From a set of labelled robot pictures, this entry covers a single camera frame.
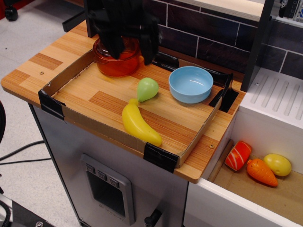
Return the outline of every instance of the toy salmon slice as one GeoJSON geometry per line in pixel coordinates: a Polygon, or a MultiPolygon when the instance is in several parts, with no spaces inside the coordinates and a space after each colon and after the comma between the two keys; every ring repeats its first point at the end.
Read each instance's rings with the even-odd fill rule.
{"type": "Polygon", "coordinates": [[[251,146],[243,141],[238,141],[226,157],[225,164],[238,171],[246,163],[251,154],[251,146]]]}

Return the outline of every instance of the blue bowl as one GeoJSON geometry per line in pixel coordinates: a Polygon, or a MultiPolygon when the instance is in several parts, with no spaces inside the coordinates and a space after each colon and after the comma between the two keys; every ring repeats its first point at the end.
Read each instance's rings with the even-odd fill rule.
{"type": "Polygon", "coordinates": [[[169,76],[169,90],[175,99],[193,104],[206,99],[212,89],[214,79],[206,70],[185,66],[174,70],[169,76]]]}

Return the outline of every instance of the toy banana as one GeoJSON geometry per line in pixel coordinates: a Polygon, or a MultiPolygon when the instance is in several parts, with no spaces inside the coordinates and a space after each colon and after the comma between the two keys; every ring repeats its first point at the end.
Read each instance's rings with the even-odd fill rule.
{"type": "Polygon", "coordinates": [[[137,99],[129,100],[122,111],[122,120],[127,133],[155,146],[161,145],[161,136],[142,118],[137,99]]]}

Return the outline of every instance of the toy food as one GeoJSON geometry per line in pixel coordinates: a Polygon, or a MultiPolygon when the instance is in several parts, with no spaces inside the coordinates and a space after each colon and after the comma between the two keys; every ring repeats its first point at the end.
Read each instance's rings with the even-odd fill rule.
{"type": "Polygon", "coordinates": [[[137,97],[139,102],[144,102],[153,98],[159,90],[158,83],[152,78],[143,78],[137,87],[137,97]]]}
{"type": "Polygon", "coordinates": [[[137,99],[132,98],[129,100],[122,111],[122,120],[125,130],[132,136],[155,146],[161,145],[161,136],[142,118],[137,99]]]}
{"type": "Polygon", "coordinates": [[[238,141],[226,157],[225,164],[234,171],[238,171],[244,166],[250,154],[250,145],[243,141],[238,141]]]}
{"type": "Polygon", "coordinates": [[[278,181],[271,169],[264,161],[259,158],[248,160],[247,162],[248,174],[256,180],[268,184],[270,186],[278,186],[278,181]]]}
{"type": "Polygon", "coordinates": [[[287,176],[292,171],[292,165],[282,155],[269,154],[264,157],[263,161],[277,176],[287,176]]]}

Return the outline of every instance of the toy carrot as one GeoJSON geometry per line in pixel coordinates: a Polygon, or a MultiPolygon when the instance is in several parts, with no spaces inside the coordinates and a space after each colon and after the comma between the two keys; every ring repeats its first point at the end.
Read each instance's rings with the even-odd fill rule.
{"type": "Polygon", "coordinates": [[[247,162],[248,174],[256,180],[268,184],[270,186],[278,186],[278,181],[271,169],[264,161],[259,158],[248,160],[247,162]]]}

